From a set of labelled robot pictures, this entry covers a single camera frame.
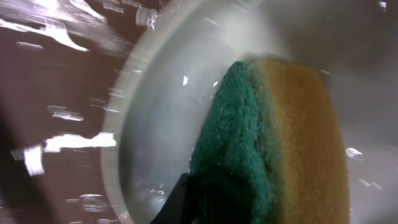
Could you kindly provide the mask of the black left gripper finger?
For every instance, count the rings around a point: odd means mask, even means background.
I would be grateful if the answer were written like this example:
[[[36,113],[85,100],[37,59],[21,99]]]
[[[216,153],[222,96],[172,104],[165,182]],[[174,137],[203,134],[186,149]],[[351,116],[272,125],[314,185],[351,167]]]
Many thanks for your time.
[[[160,212],[150,224],[204,223],[205,211],[200,178],[183,173],[174,185]]]

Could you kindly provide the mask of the green yellow sponge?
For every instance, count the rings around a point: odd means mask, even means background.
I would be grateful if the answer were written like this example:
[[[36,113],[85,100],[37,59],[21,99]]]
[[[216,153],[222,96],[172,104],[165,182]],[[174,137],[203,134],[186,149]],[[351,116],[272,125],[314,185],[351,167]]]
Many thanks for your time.
[[[189,190],[192,223],[348,223],[345,149],[319,73],[233,63],[195,144]]]

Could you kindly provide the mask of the white plate top blue stain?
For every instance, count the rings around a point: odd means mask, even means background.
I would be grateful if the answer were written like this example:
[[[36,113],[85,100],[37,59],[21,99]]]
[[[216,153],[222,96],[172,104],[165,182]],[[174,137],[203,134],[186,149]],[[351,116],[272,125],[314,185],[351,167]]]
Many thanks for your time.
[[[346,148],[352,223],[397,222],[396,1],[171,1],[132,50],[101,151],[122,223],[149,223],[179,176],[228,67],[256,57],[315,67]]]

